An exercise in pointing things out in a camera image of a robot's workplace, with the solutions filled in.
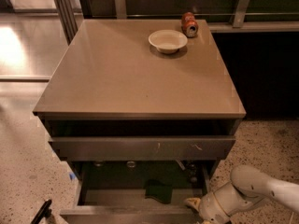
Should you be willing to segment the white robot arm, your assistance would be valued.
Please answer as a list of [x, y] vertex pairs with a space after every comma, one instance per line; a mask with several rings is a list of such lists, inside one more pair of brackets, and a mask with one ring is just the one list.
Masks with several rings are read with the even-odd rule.
[[238, 165], [230, 181], [202, 198], [187, 198], [185, 204], [205, 222], [227, 224], [231, 216], [260, 207], [266, 199], [299, 212], [299, 185], [276, 179], [260, 170]]

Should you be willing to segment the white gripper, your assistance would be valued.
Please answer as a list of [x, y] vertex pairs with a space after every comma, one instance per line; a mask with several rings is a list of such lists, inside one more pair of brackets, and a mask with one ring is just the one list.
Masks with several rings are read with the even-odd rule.
[[199, 215], [203, 220], [212, 224], [226, 224], [230, 221], [230, 199], [229, 192], [215, 191], [209, 192], [202, 199], [187, 198], [184, 204], [195, 211], [199, 210]]

